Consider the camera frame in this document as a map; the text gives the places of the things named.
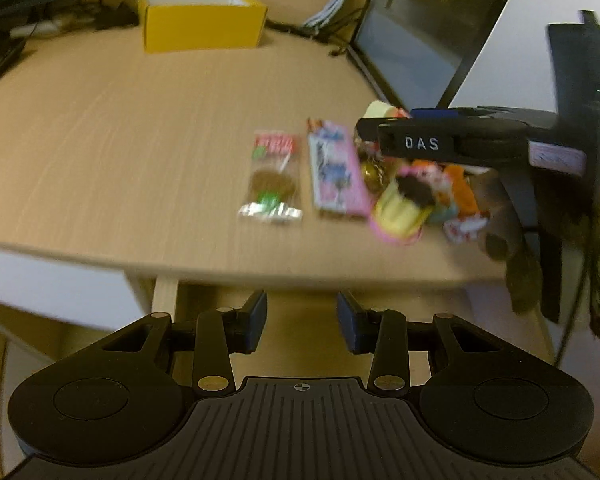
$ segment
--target candy wrapper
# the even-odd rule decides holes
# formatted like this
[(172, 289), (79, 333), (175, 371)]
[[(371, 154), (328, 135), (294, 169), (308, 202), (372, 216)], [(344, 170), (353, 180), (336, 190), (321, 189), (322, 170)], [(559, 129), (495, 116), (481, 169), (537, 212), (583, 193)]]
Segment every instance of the candy wrapper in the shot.
[[(411, 116), (403, 108), (396, 108), (382, 101), (371, 101), (363, 117), (410, 118)], [(376, 156), (381, 160), (383, 159), (380, 154), (380, 144), (378, 142), (363, 142), (363, 146), (368, 155)]]
[(458, 216), (458, 206), (454, 200), (452, 181), (440, 166), (428, 160), (414, 160), (409, 172), (419, 180), (429, 184), (436, 200), (436, 206), (427, 219), (430, 224), (442, 224)]
[(431, 186), (420, 177), (419, 170), (400, 168), (378, 199), (369, 225), (385, 242), (411, 245), (422, 236), (436, 201)]
[(352, 137), (329, 121), (308, 121), (314, 205), (318, 211), (366, 218), (371, 197)]
[(267, 221), (301, 219), (295, 136), (281, 132), (256, 134), (251, 159), (249, 189), (238, 214)]
[(465, 218), (447, 220), (442, 229), (446, 237), (455, 244), (473, 242), (478, 239), (478, 232), (489, 223), (489, 215), (484, 212), (476, 213)]

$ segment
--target screw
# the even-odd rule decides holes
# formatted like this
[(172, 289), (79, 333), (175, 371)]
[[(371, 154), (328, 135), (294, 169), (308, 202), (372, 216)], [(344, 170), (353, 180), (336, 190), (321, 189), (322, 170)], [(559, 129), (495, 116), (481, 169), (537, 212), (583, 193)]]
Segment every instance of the screw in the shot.
[(404, 379), (396, 375), (381, 375), (374, 381), (376, 388), (384, 392), (397, 392), (405, 386)]
[(384, 306), (372, 306), (369, 309), (369, 321), (374, 324), (379, 324), (382, 321), (382, 313), (387, 309)]
[(206, 392), (221, 392), (229, 385), (229, 381), (219, 375), (208, 375), (198, 381), (198, 387)]

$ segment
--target desk drawer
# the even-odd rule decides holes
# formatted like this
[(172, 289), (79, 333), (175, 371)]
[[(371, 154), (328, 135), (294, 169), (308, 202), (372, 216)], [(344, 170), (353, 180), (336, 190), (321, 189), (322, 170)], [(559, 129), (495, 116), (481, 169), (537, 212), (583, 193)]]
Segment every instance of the desk drawer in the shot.
[(0, 250), (0, 303), (40, 316), (118, 330), (149, 312), (122, 270)]

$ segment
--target orange package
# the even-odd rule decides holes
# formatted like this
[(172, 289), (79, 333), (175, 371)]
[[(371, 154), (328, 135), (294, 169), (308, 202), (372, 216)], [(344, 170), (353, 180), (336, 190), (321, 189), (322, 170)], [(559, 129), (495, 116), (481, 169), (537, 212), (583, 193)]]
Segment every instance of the orange package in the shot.
[(474, 192), (471, 186), (464, 179), (464, 169), (457, 164), (449, 164), (445, 168), (445, 173), (452, 182), (452, 192), (456, 205), (458, 206), (458, 218), (466, 218), (480, 212), (478, 204), (475, 201)]
[(421, 160), (419, 158), (416, 158), (411, 164), (410, 167), (412, 168), (429, 168), (431, 166), (434, 167), (438, 167), (438, 164), (436, 162), (432, 162), (430, 160)]

